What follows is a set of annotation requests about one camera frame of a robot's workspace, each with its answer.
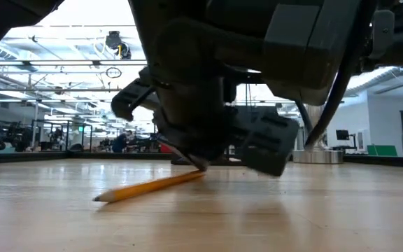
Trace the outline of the black robot workstation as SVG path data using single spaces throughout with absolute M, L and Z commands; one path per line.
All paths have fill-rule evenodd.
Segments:
M 32 120 L 33 151 L 92 151 L 93 126 L 77 120 Z

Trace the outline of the yellow pencil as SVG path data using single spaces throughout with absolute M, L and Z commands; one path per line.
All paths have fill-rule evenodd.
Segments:
M 188 181 L 192 181 L 201 178 L 205 175 L 202 171 L 192 171 L 178 176 L 170 176 L 166 178 L 160 178 L 157 180 L 139 183 L 136 185 L 129 185 L 118 189 L 106 191 L 96 196 L 94 202 L 113 203 L 121 200 L 126 200 L 146 193 L 151 193 L 158 190 L 164 190 L 171 186 L 177 186 Z

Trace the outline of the green panel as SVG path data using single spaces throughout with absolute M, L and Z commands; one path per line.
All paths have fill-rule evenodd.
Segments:
M 397 157 L 396 147 L 393 145 L 368 145 L 367 153 L 370 156 Z

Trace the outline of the black aluminium table frame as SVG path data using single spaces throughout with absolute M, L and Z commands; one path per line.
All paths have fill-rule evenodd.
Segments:
M 86 152 L 40 152 L 40 153 L 0 153 L 0 163 L 33 162 L 61 159 L 98 160 L 169 160 L 171 153 L 86 153 Z M 368 155 L 345 155 L 344 162 L 365 165 L 385 165 L 403 167 L 403 157 L 383 157 Z

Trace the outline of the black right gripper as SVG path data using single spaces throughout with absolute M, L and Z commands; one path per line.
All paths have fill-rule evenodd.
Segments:
M 360 59 L 360 66 L 402 66 L 402 58 L 396 58 L 390 51 L 395 40 L 395 14 L 390 10 L 377 10 L 372 21 L 372 35 L 369 52 Z

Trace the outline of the person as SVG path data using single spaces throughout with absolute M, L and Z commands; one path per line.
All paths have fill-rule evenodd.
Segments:
M 133 132 L 131 130 L 127 130 L 120 134 L 112 144 L 112 151 L 114 153 L 121 153 L 127 147 L 127 144 L 134 139 Z

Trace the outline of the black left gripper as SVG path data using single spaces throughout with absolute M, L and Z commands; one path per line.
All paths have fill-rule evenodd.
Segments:
M 227 81 L 222 116 L 215 117 L 196 141 L 167 122 L 161 108 L 154 111 L 157 140 L 201 172 L 207 165 L 229 162 L 230 132 L 238 113 L 232 106 L 236 87 L 264 81 L 260 73 L 250 72 L 245 65 L 261 52 L 262 39 L 219 26 L 207 17 L 207 4 L 208 0 L 129 0 L 147 60 L 143 69 L 148 69 L 149 78 L 180 88 L 185 95 L 196 87 Z

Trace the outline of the white table lamp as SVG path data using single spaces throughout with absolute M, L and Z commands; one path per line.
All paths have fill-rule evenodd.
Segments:
M 324 106 L 312 106 L 304 104 L 301 108 L 301 118 L 303 120 L 303 139 L 298 138 L 297 143 L 302 144 L 301 150 L 294 150 L 292 159 L 295 163 L 315 164 L 315 165 L 339 165 L 343 162 L 343 152 L 332 150 L 327 146 L 326 129 L 312 143 L 306 145 L 305 142 L 311 130 L 318 124 Z

